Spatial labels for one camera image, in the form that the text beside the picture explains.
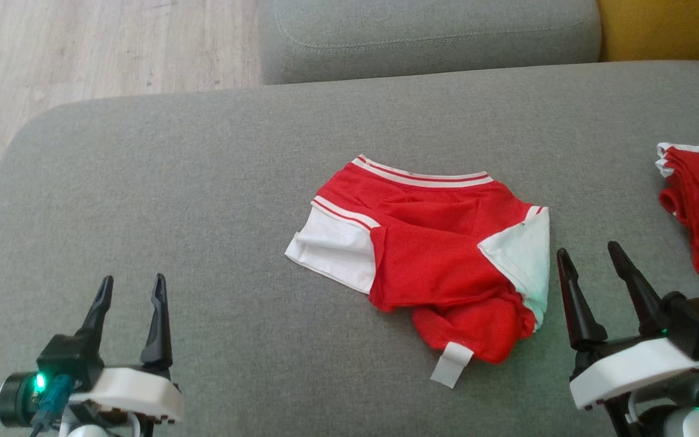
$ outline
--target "stitched seam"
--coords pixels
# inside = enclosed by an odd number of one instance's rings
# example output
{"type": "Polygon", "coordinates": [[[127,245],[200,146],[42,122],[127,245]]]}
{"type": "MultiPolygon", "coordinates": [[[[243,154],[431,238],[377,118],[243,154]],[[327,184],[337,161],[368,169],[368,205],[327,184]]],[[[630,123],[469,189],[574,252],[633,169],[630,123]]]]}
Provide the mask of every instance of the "stitched seam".
{"type": "MultiPolygon", "coordinates": [[[[577,25],[571,25],[571,27],[567,28],[562,28],[563,33],[568,33],[574,31],[575,27],[579,27],[580,25],[583,25],[588,21],[583,21],[580,22],[577,25]]],[[[302,50],[303,52],[316,52],[316,53],[344,53],[344,52],[366,52],[367,50],[385,50],[390,47],[405,47],[405,46],[425,46],[425,45],[436,45],[436,44],[441,44],[442,42],[446,41],[472,41],[472,39],[485,39],[493,36],[504,36],[504,37],[522,37],[526,36],[528,33],[532,32],[546,32],[546,30],[533,30],[529,32],[518,32],[518,33],[488,33],[484,35],[475,35],[475,36],[455,36],[455,37],[450,37],[450,38],[443,38],[443,39],[429,39],[429,41],[413,41],[413,42],[395,42],[394,44],[385,44],[385,45],[375,45],[371,47],[355,47],[355,48],[336,48],[336,49],[319,49],[319,48],[310,48],[310,47],[303,47],[299,45],[291,45],[290,47],[297,49],[297,50],[302,50]]]]}
{"type": "Polygon", "coordinates": [[[547,27],[545,29],[533,29],[533,30],[527,30],[527,29],[515,29],[515,30],[504,30],[500,32],[468,32],[468,33],[447,33],[444,35],[436,35],[436,36],[420,36],[416,38],[399,38],[399,39],[386,39],[385,41],[370,41],[370,42],[357,42],[357,44],[307,44],[307,42],[301,42],[298,39],[296,39],[293,35],[288,33],[288,31],[284,28],[282,25],[282,22],[280,22],[280,13],[277,11],[277,4],[279,2],[273,2],[274,5],[272,8],[274,8],[274,21],[277,23],[277,28],[280,30],[280,32],[283,33],[284,36],[288,37],[288,39],[293,42],[296,46],[299,48],[306,48],[306,49],[315,49],[313,52],[318,52],[319,50],[317,49],[349,49],[349,48],[372,48],[369,46],[380,46],[380,45],[393,45],[393,44],[407,44],[408,42],[439,42],[439,41],[444,41],[445,39],[478,39],[486,36],[498,36],[498,35],[518,35],[518,34],[525,34],[525,33],[536,33],[536,32],[550,32],[552,30],[560,30],[560,31],[569,31],[575,27],[580,27],[586,22],[593,22],[594,20],[590,19],[585,19],[584,21],[577,22],[572,25],[567,25],[566,27],[547,27]]]}

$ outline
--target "gray sofa seat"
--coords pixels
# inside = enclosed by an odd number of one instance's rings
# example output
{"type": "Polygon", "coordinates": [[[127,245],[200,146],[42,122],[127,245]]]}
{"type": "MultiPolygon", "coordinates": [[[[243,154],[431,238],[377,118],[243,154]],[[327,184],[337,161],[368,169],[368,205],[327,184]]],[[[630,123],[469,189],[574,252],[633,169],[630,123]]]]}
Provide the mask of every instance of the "gray sofa seat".
{"type": "MultiPolygon", "coordinates": [[[[78,103],[17,134],[0,166],[0,384],[71,333],[114,274],[102,357],[134,363],[156,272],[169,284],[186,421],[159,435],[613,435],[579,412],[552,265],[544,325],[454,390],[408,313],[283,255],[350,158],[485,169],[551,208],[596,317],[637,321],[606,243],[661,293],[699,296],[658,204],[659,141],[699,144],[699,62],[528,67],[78,103]]],[[[6,431],[0,435],[23,435],[6,431]]]]}
{"type": "Polygon", "coordinates": [[[263,0],[264,82],[597,61],[594,0],[263,0]]]}

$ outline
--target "light wood plank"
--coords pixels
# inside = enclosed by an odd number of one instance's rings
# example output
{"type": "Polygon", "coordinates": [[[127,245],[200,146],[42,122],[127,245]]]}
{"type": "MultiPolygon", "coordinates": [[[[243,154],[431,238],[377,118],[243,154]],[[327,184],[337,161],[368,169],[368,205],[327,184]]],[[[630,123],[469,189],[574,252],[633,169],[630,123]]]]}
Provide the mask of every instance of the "light wood plank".
{"type": "Polygon", "coordinates": [[[0,0],[0,160],[39,113],[260,85],[257,0],[0,0]]]}

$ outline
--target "gray fabric surface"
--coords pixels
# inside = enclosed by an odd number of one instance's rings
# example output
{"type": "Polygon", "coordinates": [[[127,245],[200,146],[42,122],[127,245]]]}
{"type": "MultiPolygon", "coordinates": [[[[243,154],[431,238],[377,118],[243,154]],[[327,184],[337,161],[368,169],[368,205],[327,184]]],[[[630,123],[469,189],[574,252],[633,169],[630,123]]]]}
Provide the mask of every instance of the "gray fabric surface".
{"type": "Polygon", "coordinates": [[[594,0],[262,0],[265,83],[597,61],[594,0]]]}
{"type": "MultiPolygon", "coordinates": [[[[613,435],[578,412],[552,265],[541,330],[454,390],[408,313],[380,313],[283,256],[355,155],[428,174],[486,169],[552,211],[596,316],[637,322],[606,243],[661,293],[699,295],[658,205],[658,141],[699,144],[699,62],[580,64],[64,106],[0,167],[0,384],[80,325],[114,274],[102,354],[134,363],[166,275],[187,420],[159,435],[613,435]]],[[[0,435],[23,435],[6,431],[0,435]]]]}

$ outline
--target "yellow cushion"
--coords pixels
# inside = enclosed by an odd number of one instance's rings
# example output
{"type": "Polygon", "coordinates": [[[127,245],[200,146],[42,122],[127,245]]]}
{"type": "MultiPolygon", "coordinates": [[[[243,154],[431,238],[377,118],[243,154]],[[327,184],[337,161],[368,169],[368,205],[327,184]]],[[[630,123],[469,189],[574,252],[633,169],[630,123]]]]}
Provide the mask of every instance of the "yellow cushion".
{"type": "Polygon", "coordinates": [[[603,61],[699,59],[699,0],[598,0],[603,61]]]}

